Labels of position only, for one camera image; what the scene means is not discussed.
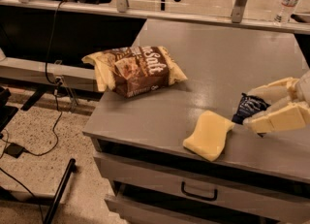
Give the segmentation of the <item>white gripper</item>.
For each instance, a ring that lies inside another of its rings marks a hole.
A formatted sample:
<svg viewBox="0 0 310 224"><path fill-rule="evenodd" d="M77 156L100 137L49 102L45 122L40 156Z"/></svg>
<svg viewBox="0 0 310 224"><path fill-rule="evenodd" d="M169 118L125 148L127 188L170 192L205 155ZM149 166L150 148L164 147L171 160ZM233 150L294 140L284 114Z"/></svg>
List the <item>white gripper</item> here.
<svg viewBox="0 0 310 224"><path fill-rule="evenodd" d="M255 133L301 129L310 123L310 70L300 79L289 77L252 88L248 95L259 97L270 105L281 99L292 102L275 112L246 118L243 125Z"/></svg>

